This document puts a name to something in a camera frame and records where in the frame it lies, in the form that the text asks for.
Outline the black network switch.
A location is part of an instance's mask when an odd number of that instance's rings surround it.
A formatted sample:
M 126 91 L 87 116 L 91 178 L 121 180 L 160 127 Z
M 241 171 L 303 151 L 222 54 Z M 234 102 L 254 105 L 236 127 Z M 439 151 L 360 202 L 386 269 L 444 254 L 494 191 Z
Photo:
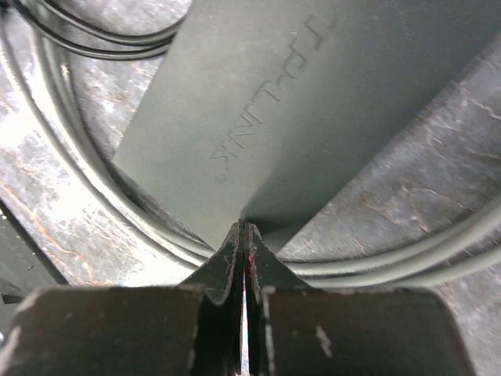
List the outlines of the black network switch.
M 219 248 L 282 248 L 499 33 L 497 1 L 195 1 L 115 166 Z

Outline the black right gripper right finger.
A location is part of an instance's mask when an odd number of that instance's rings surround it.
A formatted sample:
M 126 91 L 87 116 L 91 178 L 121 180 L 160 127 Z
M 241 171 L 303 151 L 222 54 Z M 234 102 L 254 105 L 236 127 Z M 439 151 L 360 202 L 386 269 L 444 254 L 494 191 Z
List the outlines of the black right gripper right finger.
M 247 300 L 247 330 L 249 371 L 259 375 L 261 354 L 265 351 L 265 340 L 261 332 L 264 324 L 263 289 L 277 290 L 306 288 L 308 285 L 284 265 L 269 250 L 258 228 L 246 222 L 243 230 L 244 275 Z

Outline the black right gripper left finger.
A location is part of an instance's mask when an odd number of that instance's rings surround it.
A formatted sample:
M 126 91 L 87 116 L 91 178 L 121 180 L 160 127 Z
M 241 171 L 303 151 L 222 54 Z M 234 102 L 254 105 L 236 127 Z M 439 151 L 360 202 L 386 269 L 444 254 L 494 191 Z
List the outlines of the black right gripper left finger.
M 192 375 L 240 375 L 243 311 L 243 222 L 232 224 L 222 246 L 181 282 L 200 285 Z

